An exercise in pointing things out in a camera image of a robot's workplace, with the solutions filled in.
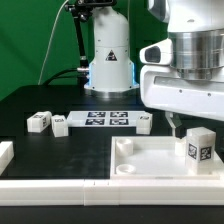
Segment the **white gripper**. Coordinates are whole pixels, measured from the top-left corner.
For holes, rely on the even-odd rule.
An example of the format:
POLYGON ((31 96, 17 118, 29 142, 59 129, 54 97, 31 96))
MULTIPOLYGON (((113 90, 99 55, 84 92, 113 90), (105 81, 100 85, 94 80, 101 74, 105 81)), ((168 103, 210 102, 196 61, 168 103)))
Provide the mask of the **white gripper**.
POLYGON ((165 39, 140 51, 140 95, 147 108, 160 109, 176 135, 179 114, 224 121, 224 66, 211 70, 211 79, 182 78, 171 67, 172 43, 165 39))

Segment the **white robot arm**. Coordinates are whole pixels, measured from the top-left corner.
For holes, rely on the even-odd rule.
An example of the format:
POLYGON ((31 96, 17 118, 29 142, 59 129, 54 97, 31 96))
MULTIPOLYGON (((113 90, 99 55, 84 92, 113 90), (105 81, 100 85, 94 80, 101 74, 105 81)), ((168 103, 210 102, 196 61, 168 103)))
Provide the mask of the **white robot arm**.
POLYGON ((147 0, 168 24, 167 38, 140 50, 140 82, 129 58, 129 24, 114 0, 92 4, 95 56, 85 89, 97 94, 140 89, 148 108, 224 120, 224 0, 147 0))

